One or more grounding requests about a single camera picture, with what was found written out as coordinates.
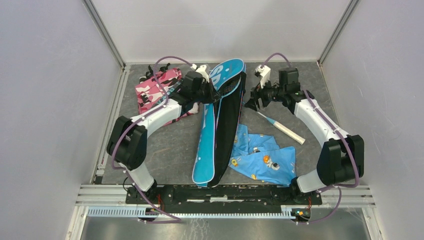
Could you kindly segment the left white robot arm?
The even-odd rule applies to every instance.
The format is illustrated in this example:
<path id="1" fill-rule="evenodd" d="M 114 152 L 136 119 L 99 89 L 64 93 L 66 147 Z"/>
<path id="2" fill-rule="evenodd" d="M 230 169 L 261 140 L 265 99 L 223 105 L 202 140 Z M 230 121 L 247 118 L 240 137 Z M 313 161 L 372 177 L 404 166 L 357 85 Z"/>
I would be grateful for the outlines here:
<path id="1" fill-rule="evenodd" d="M 157 198 L 153 187 L 156 181 L 144 163 L 149 136 L 187 113 L 195 103 L 213 104 L 220 98 L 211 80 L 199 72 L 189 71 L 160 105 L 132 118 L 120 116 L 115 121 L 106 151 L 112 162 L 118 163 L 138 187 L 137 196 L 145 204 Z"/>

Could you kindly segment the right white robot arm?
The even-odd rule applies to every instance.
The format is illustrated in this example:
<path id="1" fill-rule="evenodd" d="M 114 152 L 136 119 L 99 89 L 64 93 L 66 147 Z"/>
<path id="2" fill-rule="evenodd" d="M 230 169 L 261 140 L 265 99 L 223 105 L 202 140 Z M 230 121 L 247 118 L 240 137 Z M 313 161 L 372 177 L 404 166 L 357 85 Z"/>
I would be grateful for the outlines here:
<path id="1" fill-rule="evenodd" d="M 365 143 L 339 127 L 319 106 L 314 96 L 301 87 L 295 67 L 278 71 L 278 82 L 271 84 L 271 69 L 259 65 L 254 73 L 260 78 L 250 91 L 245 106 L 258 111 L 271 102 L 280 102 L 312 132 L 321 146 L 316 168 L 292 180 L 289 199 L 302 204 L 311 192 L 324 192 L 333 187 L 355 188 L 364 175 Z"/>

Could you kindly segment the black shuttlecock tube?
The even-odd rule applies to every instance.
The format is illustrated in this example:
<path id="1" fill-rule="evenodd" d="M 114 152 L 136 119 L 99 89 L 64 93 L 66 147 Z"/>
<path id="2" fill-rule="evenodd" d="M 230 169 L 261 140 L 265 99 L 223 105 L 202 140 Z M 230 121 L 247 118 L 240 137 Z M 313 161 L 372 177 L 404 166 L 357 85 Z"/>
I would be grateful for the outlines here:
<path id="1" fill-rule="evenodd" d="M 158 100 L 158 104 L 161 104 L 162 102 L 169 102 L 172 94 L 174 91 L 176 91 L 178 89 L 178 87 L 180 86 L 181 81 L 179 79 L 170 79 L 170 80 L 166 80 L 160 83 L 160 87 L 159 89 L 162 91 L 166 91 L 166 93 L 163 93 L 161 98 Z"/>

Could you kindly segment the blue sport racket bag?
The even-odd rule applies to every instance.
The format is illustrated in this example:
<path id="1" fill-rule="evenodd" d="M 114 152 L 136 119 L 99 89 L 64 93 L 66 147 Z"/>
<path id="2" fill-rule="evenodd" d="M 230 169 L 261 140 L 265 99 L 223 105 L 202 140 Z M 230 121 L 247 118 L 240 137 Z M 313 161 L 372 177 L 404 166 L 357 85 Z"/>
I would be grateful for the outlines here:
<path id="1" fill-rule="evenodd" d="M 203 105 L 201 130 L 192 181 L 203 188 L 217 186 L 224 176 L 236 137 L 242 100 L 245 94 L 246 65 L 240 58 L 232 58 L 216 65 L 209 73 L 217 92 L 229 79 L 239 76 L 238 88 L 215 103 Z"/>

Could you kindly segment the blue badminton racket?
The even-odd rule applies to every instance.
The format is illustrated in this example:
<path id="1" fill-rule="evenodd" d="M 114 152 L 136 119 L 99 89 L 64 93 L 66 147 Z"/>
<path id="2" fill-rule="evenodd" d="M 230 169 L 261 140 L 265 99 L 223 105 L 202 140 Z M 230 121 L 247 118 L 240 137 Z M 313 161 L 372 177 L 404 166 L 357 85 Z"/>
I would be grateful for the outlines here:
<path id="1" fill-rule="evenodd" d="M 218 89 L 218 93 L 222 99 L 231 95 L 239 87 L 241 81 L 240 78 L 240 76 L 232 77 Z"/>
<path id="2" fill-rule="evenodd" d="M 292 131 L 291 129 L 289 129 L 288 127 L 286 127 L 285 125 L 283 125 L 279 121 L 277 121 L 277 120 L 275 120 L 275 119 L 273 119 L 271 117 L 268 117 L 268 116 L 264 115 L 260 111 L 256 111 L 256 113 L 259 116 L 261 116 L 262 118 L 264 118 L 268 123 L 270 123 L 276 129 L 278 129 L 279 131 L 281 131 L 282 133 L 284 133 L 285 135 L 287 135 L 288 137 L 290 137 L 291 139 L 293 139 L 294 141 L 296 141 L 300 145 L 303 145 L 305 143 L 305 141 L 306 141 L 305 138 L 303 138 L 302 136 L 298 135 L 297 133 L 295 133 L 294 131 Z"/>

